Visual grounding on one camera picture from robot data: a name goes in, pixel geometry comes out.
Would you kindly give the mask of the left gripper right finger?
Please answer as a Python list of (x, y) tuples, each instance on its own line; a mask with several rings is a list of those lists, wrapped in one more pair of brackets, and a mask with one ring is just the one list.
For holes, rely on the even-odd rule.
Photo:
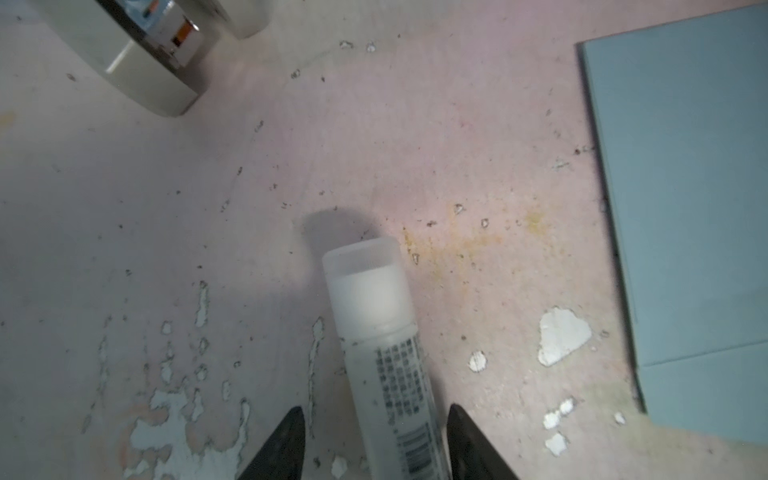
[(447, 443), (453, 480), (518, 480), (470, 415), (453, 403), (447, 417)]

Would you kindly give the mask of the teal envelope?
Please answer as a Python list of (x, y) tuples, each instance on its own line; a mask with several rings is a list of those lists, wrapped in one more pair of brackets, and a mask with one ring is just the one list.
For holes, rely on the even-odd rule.
[(767, 6), (578, 47), (656, 424), (767, 441)]

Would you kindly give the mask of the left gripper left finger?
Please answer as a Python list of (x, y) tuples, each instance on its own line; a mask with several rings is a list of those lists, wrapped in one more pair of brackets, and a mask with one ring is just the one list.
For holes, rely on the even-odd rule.
[(305, 416), (291, 408), (268, 437), (239, 480), (300, 480), (306, 448)]

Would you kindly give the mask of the white glue stick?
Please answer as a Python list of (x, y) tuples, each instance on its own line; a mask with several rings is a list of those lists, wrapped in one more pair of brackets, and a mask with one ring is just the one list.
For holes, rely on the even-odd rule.
[(347, 245), (322, 264), (371, 476), (449, 478), (398, 242)]

